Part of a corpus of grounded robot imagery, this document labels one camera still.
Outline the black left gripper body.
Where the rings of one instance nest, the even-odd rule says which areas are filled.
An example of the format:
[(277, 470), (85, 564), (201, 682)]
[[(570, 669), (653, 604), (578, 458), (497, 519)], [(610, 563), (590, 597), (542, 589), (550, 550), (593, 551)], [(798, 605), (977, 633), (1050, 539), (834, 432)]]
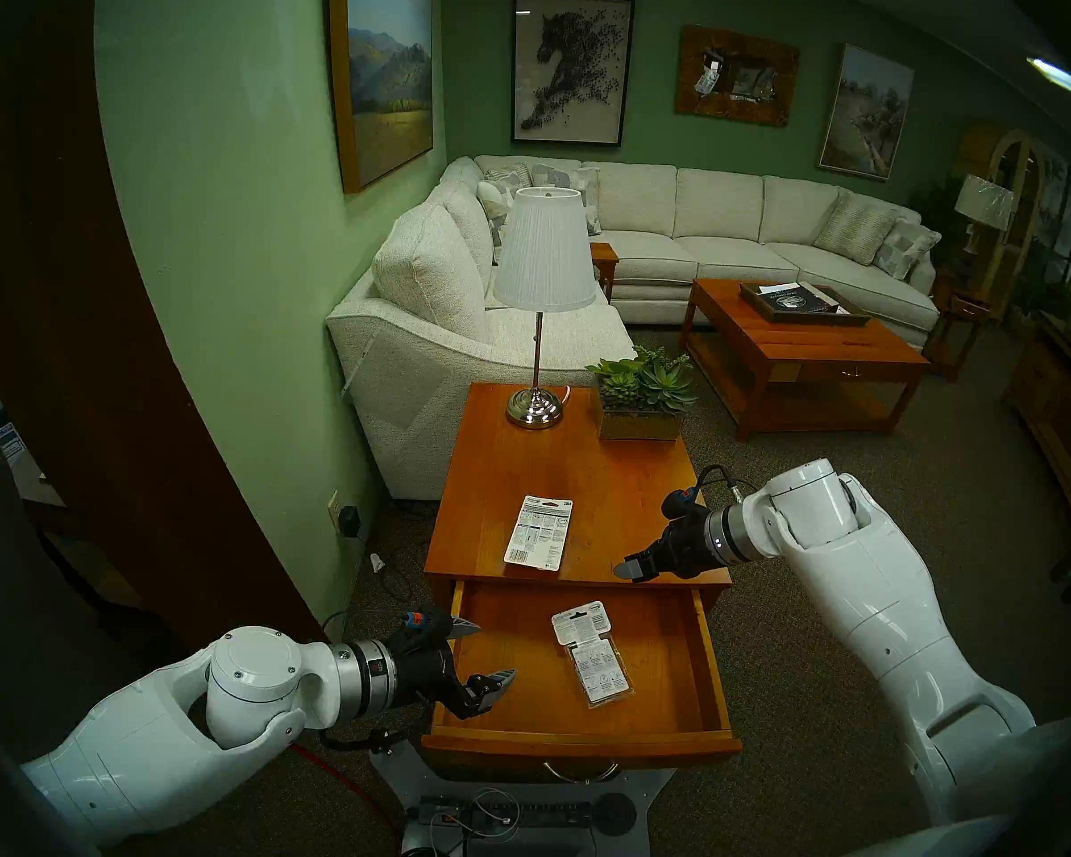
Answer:
[(451, 712), (465, 708), (465, 687), (456, 676), (448, 641), (440, 641), (434, 647), (393, 653), (391, 658), (396, 670), (391, 708), (405, 707), (418, 700), (440, 703)]

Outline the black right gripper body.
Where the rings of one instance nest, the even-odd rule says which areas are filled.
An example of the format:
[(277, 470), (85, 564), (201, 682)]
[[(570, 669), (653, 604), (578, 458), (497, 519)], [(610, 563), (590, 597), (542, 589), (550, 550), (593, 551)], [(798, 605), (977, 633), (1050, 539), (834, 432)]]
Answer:
[(662, 505), (661, 512), (668, 523), (652, 545), (657, 574), (697, 578), (723, 568), (723, 508)]

